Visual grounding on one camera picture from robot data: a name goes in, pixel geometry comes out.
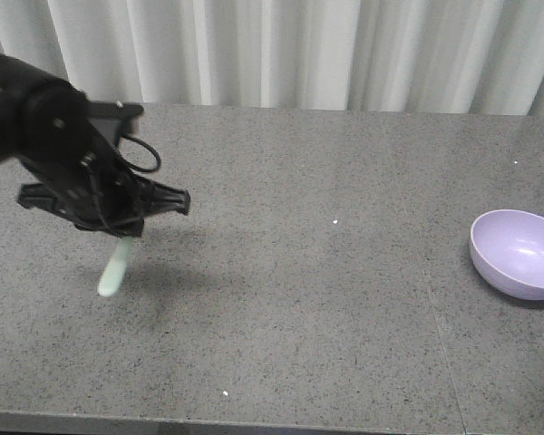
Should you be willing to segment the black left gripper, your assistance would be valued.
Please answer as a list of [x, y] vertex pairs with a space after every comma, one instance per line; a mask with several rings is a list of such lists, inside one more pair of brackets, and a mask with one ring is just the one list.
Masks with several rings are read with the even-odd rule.
[[17, 203], [71, 221], [80, 230], [138, 237], [147, 217], [189, 214], [190, 194], [142, 176], [88, 119], [87, 96], [62, 79], [17, 93], [23, 140], [17, 158], [36, 178]]

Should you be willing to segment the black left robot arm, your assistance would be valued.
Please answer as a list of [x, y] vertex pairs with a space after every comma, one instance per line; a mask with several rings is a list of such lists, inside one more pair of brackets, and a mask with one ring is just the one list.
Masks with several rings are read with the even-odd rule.
[[190, 195], [147, 179], [127, 161], [137, 103], [91, 101], [66, 80], [0, 53], [0, 163], [16, 158], [36, 179], [17, 201], [80, 230], [140, 237], [154, 215], [189, 213]]

